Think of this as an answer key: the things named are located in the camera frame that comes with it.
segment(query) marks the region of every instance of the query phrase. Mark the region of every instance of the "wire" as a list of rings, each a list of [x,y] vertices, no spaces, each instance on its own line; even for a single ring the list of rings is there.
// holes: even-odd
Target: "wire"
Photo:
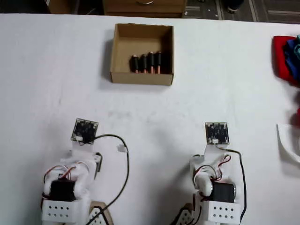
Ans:
[[[50,173],[53,169],[57,168],[57,167],[63,167],[65,168],[66,170],[68,170],[68,167],[66,165],[55,165],[53,167],[51,167],[50,169],[48,169],[45,174],[44,174],[44,178],[43,178],[43,182],[45,184],[45,179],[46,179],[46,176],[48,175],[48,173]]]
[[[198,175],[198,173],[201,171],[201,169],[205,168],[206,166],[208,166],[209,168],[211,168],[213,170],[213,172],[215,173],[215,178],[211,177],[213,180],[217,179],[217,172],[216,170],[211,166],[211,165],[202,165],[200,166],[196,171],[195,171],[195,175],[194,175],[194,178],[193,178],[193,182],[195,184],[195,178],[196,176]]]
[[[242,175],[243,175],[243,183],[244,183],[244,209],[240,215],[240,222],[242,222],[242,219],[243,219],[243,216],[246,212],[246,209],[247,209],[247,188],[246,188],[246,179],[245,179],[245,171],[244,171],[244,166],[243,166],[243,163],[242,163],[242,154],[239,152],[239,151],[235,151],[235,150],[232,150],[232,149],[225,149],[225,148],[222,148],[222,147],[218,147],[217,144],[215,144],[216,148],[218,149],[221,149],[221,150],[225,150],[225,151],[228,151],[228,152],[233,152],[233,153],[236,153],[239,155],[239,158],[240,158],[240,167],[242,169]]]
[[[105,206],[99,213],[97,213],[92,219],[90,219],[89,222],[86,225],[90,225],[100,214],[103,214],[103,212],[105,210],[107,210],[108,207],[110,207],[120,197],[120,195],[122,194],[122,192],[123,192],[123,190],[124,190],[124,188],[127,184],[128,177],[129,177],[129,150],[128,150],[127,145],[126,145],[125,141],[123,140],[123,138],[121,138],[120,136],[117,136],[117,135],[105,134],[105,135],[100,135],[100,136],[95,137],[94,140],[96,140],[98,138],[102,138],[102,137],[116,137],[116,138],[119,138],[122,141],[124,147],[127,150],[127,152],[126,152],[126,156],[127,156],[127,174],[126,174],[124,184],[123,184],[120,192],[117,194],[117,196],[107,206]]]
[[[71,179],[71,170],[75,169],[76,166],[72,166],[70,168],[68,168],[68,170],[60,177],[60,179],[65,178],[68,174],[70,175],[70,179]]]
[[[84,164],[85,167],[87,168],[88,172],[90,172],[90,168],[89,168],[89,166],[88,166],[85,162],[83,162],[83,161],[78,161],[77,164]]]
[[[219,181],[222,179],[223,173],[222,170],[220,168],[221,165],[223,165],[224,163],[228,163],[231,160],[231,156],[230,155],[225,155],[223,160],[217,165],[219,172],[220,172],[220,176],[216,179],[216,181]]]
[[[202,207],[200,206],[198,218],[197,218],[196,222],[194,222],[192,225],[196,225],[198,223],[200,216],[201,216],[201,212],[202,212]]]

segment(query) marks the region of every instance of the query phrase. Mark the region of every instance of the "white table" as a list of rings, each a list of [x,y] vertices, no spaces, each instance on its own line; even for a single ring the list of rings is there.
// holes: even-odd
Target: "white table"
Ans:
[[[171,87],[108,80],[115,23],[175,27]],[[129,182],[110,208],[117,225],[166,225],[191,201],[187,164],[203,153],[211,121],[228,122],[230,147],[243,154],[243,224],[299,224],[300,170],[281,156],[276,130],[299,95],[271,63],[272,36],[299,33],[274,23],[0,15],[0,224],[40,223],[42,175],[71,148],[77,117],[128,144]],[[124,181],[118,144],[95,143],[104,155],[95,200],[109,202]]]

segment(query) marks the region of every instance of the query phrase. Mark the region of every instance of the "black circuit board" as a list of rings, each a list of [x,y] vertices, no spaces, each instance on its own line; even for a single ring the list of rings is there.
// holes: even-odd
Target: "black circuit board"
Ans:
[[[205,131],[207,144],[229,144],[227,123],[205,123]]]
[[[93,144],[98,125],[98,122],[77,118],[71,140],[78,141],[76,137],[82,137],[82,141],[79,141],[80,143]]]

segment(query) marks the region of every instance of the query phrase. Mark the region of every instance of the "cardboard box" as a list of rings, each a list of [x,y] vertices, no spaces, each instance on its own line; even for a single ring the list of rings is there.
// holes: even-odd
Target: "cardboard box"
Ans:
[[[161,74],[133,73],[132,55],[162,52]],[[121,24],[115,26],[110,67],[113,83],[170,86],[174,77],[174,28],[163,25]]]

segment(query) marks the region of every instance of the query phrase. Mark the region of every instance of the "black cable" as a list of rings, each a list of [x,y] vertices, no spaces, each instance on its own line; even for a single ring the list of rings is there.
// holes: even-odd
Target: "black cable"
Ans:
[[[239,155],[239,158],[240,158],[240,167],[242,169],[242,174],[243,174],[243,183],[244,183],[244,209],[240,215],[240,222],[242,222],[242,219],[243,219],[243,216],[246,212],[246,209],[247,209],[247,188],[246,188],[246,179],[245,179],[245,171],[244,171],[244,166],[243,166],[243,163],[242,163],[242,154],[239,152],[239,151],[235,151],[235,150],[232,150],[232,149],[224,149],[222,147],[218,147],[217,145],[215,145],[218,149],[221,149],[221,150],[225,150],[225,151],[228,151],[228,152],[233,152],[233,153],[236,153]]]
[[[123,190],[124,190],[124,188],[127,184],[128,177],[129,177],[129,150],[128,150],[127,145],[126,145],[125,141],[123,140],[123,138],[121,138],[120,136],[117,136],[117,135],[105,134],[105,135],[100,135],[100,136],[95,137],[94,140],[96,140],[98,138],[102,138],[102,137],[116,137],[116,138],[119,138],[123,142],[123,145],[127,150],[127,152],[126,152],[126,156],[127,156],[127,174],[126,174],[125,182],[124,182],[120,192],[118,193],[118,195],[107,206],[105,206],[99,213],[97,213],[92,219],[90,219],[89,222],[86,225],[90,225],[100,214],[103,214],[103,212],[105,210],[107,210],[108,207],[110,207],[120,197],[120,195],[122,194],[122,192],[123,192]]]
[[[196,225],[198,223],[200,216],[201,216],[201,212],[202,212],[202,207],[200,206],[198,218],[197,218],[196,222],[194,222],[192,225]]]

